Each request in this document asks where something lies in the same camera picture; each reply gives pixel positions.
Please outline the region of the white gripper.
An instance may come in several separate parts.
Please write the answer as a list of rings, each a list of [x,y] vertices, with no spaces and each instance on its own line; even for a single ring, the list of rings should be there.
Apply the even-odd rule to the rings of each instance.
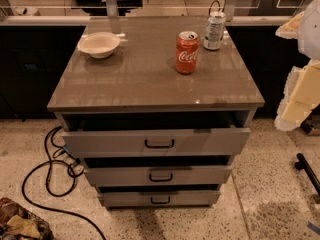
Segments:
[[[304,12],[281,25],[275,35],[298,38],[300,53],[310,59],[320,59],[320,0],[313,0]],[[278,130],[292,131],[320,104],[320,61],[311,60],[303,68],[294,66],[283,93],[274,124]]]

